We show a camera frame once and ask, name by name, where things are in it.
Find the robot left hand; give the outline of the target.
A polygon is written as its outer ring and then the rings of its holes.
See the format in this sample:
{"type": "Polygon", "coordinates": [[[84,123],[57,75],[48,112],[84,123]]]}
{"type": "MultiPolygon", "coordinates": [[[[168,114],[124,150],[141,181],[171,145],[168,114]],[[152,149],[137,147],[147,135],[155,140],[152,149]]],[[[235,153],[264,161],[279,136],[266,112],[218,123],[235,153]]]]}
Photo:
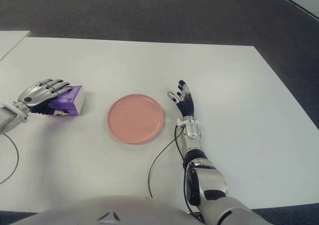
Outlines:
{"type": "Polygon", "coordinates": [[[23,91],[18,101],[24,103],[31,113],[54,115],[55,109],[50,108],[49,103],[69,90],[72,90],[70,83],[62,79],[43,79],[23,91]]]}

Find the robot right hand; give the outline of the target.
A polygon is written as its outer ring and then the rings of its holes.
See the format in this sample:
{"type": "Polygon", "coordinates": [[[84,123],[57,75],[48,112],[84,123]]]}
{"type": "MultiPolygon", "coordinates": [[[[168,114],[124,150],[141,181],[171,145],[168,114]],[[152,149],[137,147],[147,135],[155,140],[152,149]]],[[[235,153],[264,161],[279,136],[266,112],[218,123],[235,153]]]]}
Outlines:
{"type": "Polygon", "coordinates": [[[176,104],[183,117],[194,116],[194,103],[190,89],[184,80],[178,82],[179,92],[177,96],[173,92],[168,92],[168,97],[176,104]]]}

